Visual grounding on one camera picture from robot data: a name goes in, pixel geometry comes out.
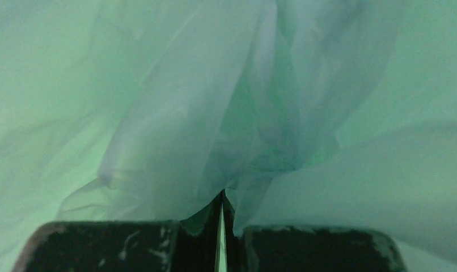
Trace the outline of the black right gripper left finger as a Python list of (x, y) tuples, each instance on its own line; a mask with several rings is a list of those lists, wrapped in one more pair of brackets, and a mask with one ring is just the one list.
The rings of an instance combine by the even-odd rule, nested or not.
[(222, 196), (182, 221), (49, 222), (13, 271), (216, 271)]

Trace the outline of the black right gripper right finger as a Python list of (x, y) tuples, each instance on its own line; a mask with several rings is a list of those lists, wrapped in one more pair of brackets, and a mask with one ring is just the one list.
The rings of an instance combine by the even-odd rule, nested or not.
[(407, 271), (395, 242), (364, 229), (250, 226), (233, 232), (234, 208), (222, 194), (227, 271)]

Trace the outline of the blue plastic trash bag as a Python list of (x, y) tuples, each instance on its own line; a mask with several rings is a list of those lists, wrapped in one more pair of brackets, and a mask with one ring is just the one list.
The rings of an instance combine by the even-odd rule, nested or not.
[(361, 227), (457, 271), (457, 1), (0, 1), (0, 271), (51, 220)]

